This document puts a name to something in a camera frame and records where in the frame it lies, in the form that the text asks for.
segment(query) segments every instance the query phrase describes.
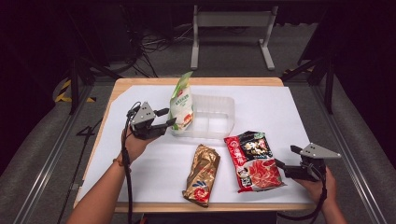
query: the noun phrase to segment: person's right arm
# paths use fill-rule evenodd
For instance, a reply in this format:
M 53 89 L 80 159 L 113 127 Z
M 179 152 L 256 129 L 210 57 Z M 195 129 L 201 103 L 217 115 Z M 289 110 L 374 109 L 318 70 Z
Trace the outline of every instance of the person's right arm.
M 318 204 L 320 194 L 322 192 L 322 182 L 312 182 L 308 180 L 294 179 L 297 183 L 301 184 L 306 188 L 311 196 L 312 200 Z M 336 200 L 336 183 L 332 172 L 326 167 L 326 189 L 327 198 L 324 201 L 321 212 L 326 220 L 327 224 L 345 224 L 347 220 L 344 218 L 340 207 Z

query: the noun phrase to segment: plastic container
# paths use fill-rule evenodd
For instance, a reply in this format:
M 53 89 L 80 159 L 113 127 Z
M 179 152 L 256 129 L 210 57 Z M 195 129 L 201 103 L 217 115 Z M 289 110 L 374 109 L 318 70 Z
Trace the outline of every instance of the plastic container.
M 233 130 L 234 100 L 231 97 L 192 95 L 194 117 L 184 131 L 172 130 L 177 137 L 223 139 Z

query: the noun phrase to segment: dark background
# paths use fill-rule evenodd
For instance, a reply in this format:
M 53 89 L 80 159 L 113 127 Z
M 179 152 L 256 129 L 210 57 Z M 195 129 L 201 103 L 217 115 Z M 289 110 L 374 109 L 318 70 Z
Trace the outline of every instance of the dark background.
M 191 23 L 192 6 L 126 7 L 132 12 L 127 19 L 119 6 L 68 6 L 68 14 L 66 7 L 45 0 L 2 1 L 1 173 L 24 138 L 54 107 L 53 91 L 68 76 L 74 57 L 84 56 L 101 65 L 131 61 L 139 56 L 138 41 L 145 27 L 171 38 L 174 27 Z M 362 12 L 364 17 L 350 27 L 351 34 L 343 38 L 345 45 L 335 57 L 335 74 L 395 166 L 391 140 L 396 134 L 393 68 L 396 18 L 390 1 L 376 1 L 368 8 Z M 324 14 L 325 9 L 325 6 L 283 6 L 278 10 L 276 25 L 325 20 L 312 36 L 302 60 L 326 52 L 334 29 L 347 20 L 349 11 L 345 7 L 337 7 L 328 14 Z M 101 29 L 96 29 L 95 24 L 100 24 Z

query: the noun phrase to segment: snack package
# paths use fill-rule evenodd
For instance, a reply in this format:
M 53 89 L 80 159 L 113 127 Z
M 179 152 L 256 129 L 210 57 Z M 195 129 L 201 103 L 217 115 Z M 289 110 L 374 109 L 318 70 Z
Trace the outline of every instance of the snack package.
M 226 137 L 224 142 L 235 166 L 238 193 L 284 185 L 264 133 L 245 132 Z
M 192 122 L 193 105 L 189 85 L 192 72 L 184 74 L 178 81 L 170 102 L 170 119 L 177 118 L 173 130 L 184 131 Z
M 220 156 L 215 149 L 202 144 L 198 146 L 187 177 L 186 190 L 182 191 L 185 199 L 202 207 L 209 206 L 219 162 Z

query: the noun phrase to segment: person's left hand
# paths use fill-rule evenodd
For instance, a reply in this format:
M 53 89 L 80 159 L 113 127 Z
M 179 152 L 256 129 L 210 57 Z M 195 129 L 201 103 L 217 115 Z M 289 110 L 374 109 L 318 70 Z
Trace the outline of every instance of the person's left hand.
M 125 147 L 128 150 L 129 154 L 129 160 L 132 163 L 135 161 L 140 155 L 143 154 L 143 152 L 146 149 L 146 146 L 154 141 L 156 138 L 150 138 L 147 140 L 142 140 L 139 138 L 136 138 L 134 134 L 131 132 L 131 128 L 128 127 L 127 134 L 126 134 L 126 140 L 125 140 Z M 122 143 L 122 138 L 124 137 L 124 131 L 122 131 L 121 135 L 121 143 Z

